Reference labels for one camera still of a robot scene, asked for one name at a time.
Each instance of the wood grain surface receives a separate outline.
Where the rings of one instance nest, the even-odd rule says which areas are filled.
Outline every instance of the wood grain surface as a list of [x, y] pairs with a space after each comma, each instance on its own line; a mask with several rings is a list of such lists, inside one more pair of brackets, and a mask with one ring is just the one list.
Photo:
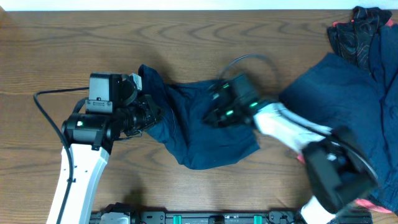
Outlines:
[[[44, 223], [60, 170], [61, 143], [35, 107], [39, 90], [88, 86], [92, 71], [149, 65], [168, 83], [216, 77], [243, 54], [268, 56], [240, 69], [263, 94], [278, 94], [331, 52], [326, 28], [351, 11], [10, 12], [0, 28], [0, 223]], [[61, 125], [87, 92], [41, 96]], [[114, 202], [168, 210], [299, 208], [310, 197], [303, 165], [259, 136], [237, 164], [189, 170], [148, 135], [117, 142], [94, 209]], [[373, 213], [375, 223], [397, 223]]]

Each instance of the black garment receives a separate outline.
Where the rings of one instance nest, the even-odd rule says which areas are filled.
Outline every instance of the black garment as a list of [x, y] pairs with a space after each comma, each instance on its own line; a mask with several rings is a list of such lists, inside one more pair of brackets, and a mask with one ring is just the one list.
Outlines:
[[252, 128], [212, 128], [202, 117], [212, 108], [207, 89], [220, 80], [166, 85], [152, 68], [141, 65], [142, 91], [163, 107], [162, 121], [147, 132], [164, 143], [179, 164], [190, 169], [210, 169], [237, 163], [259, 149]]
[[372, 75], [328, 54], [279, 97], [310, 121], [352, 129], [379, 176], [369, 199], [398, 214], [398, 25], [374, 35], [369, 65]]
[[368, 55], [373, 35], [392, 14], [378, 7], [365, 9], [357, 6], [353, 11], [353, 22], [338, 23], [327, 29], [330, 44], [335, 54], [369, 71]]

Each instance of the cable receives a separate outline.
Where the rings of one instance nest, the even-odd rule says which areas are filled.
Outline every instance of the cable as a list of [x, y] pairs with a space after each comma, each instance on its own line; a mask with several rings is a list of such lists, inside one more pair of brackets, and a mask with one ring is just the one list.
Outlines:
[[88, 97], [84, 97], [83, 99], [80, 99], [80, 100], [76, 103], [76, 105], [75, 105], [75, 107], [74, 107], [72, 113], [79, 113], [79, 111], [81, 110], [81, 108], [83, 107], [83, 105], [86, 103], [86, 100], [88, 100]]
[[138, 88], [137, 88], [136, 83], [133, 80], [131, 80], [132, 76], [124, 74], [124, 75], [122, 75], [122, 78], [124, 78], [127, 82], [129, 82], [133, 88], [131, 96], [129, 96], [127, 99], [125, 99], [123, 101], [123, 105], [128, 106], [130, 103], [132, 103], [137, 98]]
[[36, 106], [38, 107], [40, 112], [42, 112], [44, 118], [51, 124], [51, 126], [57, 133], [58, 137], [60, 138], [60, 140], [65, 148], [65, 151], [67, 153], [67, 157], [68, 157], [68, 164], [69, 164], [69, 178], [67, 180], [68, 185], [67, 185], [67, 189], [65, 191], [65, 195], [63, 196], [60, 213], [58, 214], [58, 218], [57, 218], [57, 224], [61, 223], [61, 218], [63, 215], [63, 211], [65, 209], [65, 206], [67, 204], [69, 191], [72, 186], [72, 182], [74, 181], [73, 180], [73, 161], [72, 161], [72, 155], [70, 154], [70, 151], [69, 151], [69, 143], [68, 143], [66, 137], [61, 133], [61, 131], [58, 129], [57, 125], [54, 123], [54, 121], [51, 119], [51, 117], [47, 114], [47, 112], [43, 109], [43, 107], [39, 103], [37, 97], [41, 94], [47, 94], [47, 93], [62, 93], [62, 92], [68, 92], [68, 91], [80, 91], [80, 90], [88, 90], [88, 89], [89, 89], [88, 87], [82, 87], [82, 88], [71, 88], [71, 89], [64, 89], [64, 90], [47, 90], [47, 91], [37, 92], [33, 96], [33, 100], [35, 101]]
[[232, 66], [234, 66], [236, 63], [238, 63], [240, 60], [244, 59], [244, 58], [258, 58], [258, 59], [263, 59], [263, 60], [268, 60], [268, 58], [264, 55], [259, 55], [259, 54], [247, 54], [247, 55], [243, 55], [240, 56], [234, 60], [232, 60], [227, 66], [225, 66], [225, 68], [223, 68], [217, 75], [218, 79], [221, 79], [224, 74], [231, 69]]
[[307, 129], [307, 130], [309, 130], [309, 131], [311, 131], [311, 132], [313, 132], [313, 133], [315, 133], [315, 134], [319, 134], [320, 136], [325, 137], [325, 139], [327, 139], [327, 140], [329, 140], [329, 141], [331, 141], [331, 142], [335, 142], [335, 143], [339, 144], [341, 147], [343, 147], [343, 148], [349, 150], [351, 153], [353, 153], [353, 154], [354, 154], [354, 155], [355, 155], [355, 156], [356, 156], [368, 169], [369, 169], [369, 171], [372, 173], [373, 177], [374, 177], [375, 179], [377, 179], [377, 173], [376, 173], [376, 171], [375, 171], [375, 170], [373, 169], [373, 167], [366, 161], [366, 159], [358, 153], [358, 151], [357, 151], [353, 146], [351, 146], [351, 145], [348, 144], [347, 142], [344, 142], [344, 141], [339, 140], [339, 139], [337, 139], [337, 138], [333, 138], [333, 137], [330, 136], [330, 135], [327, 135], [327, 134], [322, 133], [322, 132], [320, 132], [320, 131], [317, 131], [317, 130], [315, 130], [315, 129], [313, 129], [313, 128], [307, 126], [307, 125], [304, 125], [304, 124], [302, 124], [302, 123], [300, 123], [300, 122], [298, 122], [298, 121], [295, 121], [294, 119], [292, 119], [292, 118], [290, 118], [289, 116], [287, 116], [286, 114], [284, 114], [284, 113], [282, 112], [283, 109], [279, 108], [279, 105], [278, 105], [278, 104], [276, 104], [276, 107], [277, 107], [277, 110], [278, 110], [279, 114], [280, 114], [281, 116], [283, 116], [285, 119], [289, 120], [290, 122], [295, 123], [295, 124], [297, 124], [297, 125], [299, 125], [299, 126], [305, 128], [305, 129]]
[[133, 136], [125, 137], [125, 138], [117, 138], [117, 139], [115, 139], [115, 141], [127, 141], [127, 140], [132, 139], [132, 138], [141, 138], [142, 137], [142, 131], [141, 130], [137, 130], [136, 132], [137, 132], [137, 134], [139, 133], [140, 135], [136, 136], [137, 134], [133, 133], [132, 134]]

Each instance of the blue cloth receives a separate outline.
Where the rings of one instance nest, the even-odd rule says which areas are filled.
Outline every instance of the blue cloth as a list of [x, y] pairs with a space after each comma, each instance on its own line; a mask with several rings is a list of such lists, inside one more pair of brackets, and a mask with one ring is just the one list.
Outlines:
[[207, 92], [220, 80], [167, 85], [152, 68], [141, 65], [143, 94], [152, 95], [165, 111], [159, 124], [147, 130], [165, 144], [179, 164], [190, 169], [210, 169], [237, 163], [259, 149], [252, 128], [212, 128], [202, 118], [214, 106]]
[[398, 25], [374, 35], [369, 66], [328, 54], [279, 98], [317, 124], [351, 128], [379, 176], [369, 199], [398, 214]]

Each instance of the crumpled cloth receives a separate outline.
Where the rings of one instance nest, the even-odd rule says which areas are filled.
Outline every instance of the crumpled cloth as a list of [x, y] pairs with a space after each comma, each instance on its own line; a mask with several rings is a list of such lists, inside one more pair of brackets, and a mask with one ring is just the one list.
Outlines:
[[142, 77], [141, 94], [152, 95], [165, 111], [162, 121], [147, 132], [165, 144], [179, 164], [210, 169], [237, 163], [259, 149], [248, 126], [212, 128], [203, 123], [202, 117], [214, 106], [207, 90], [221, 80], [168, 85], [145, 65], [140, 66], [138, 75]]

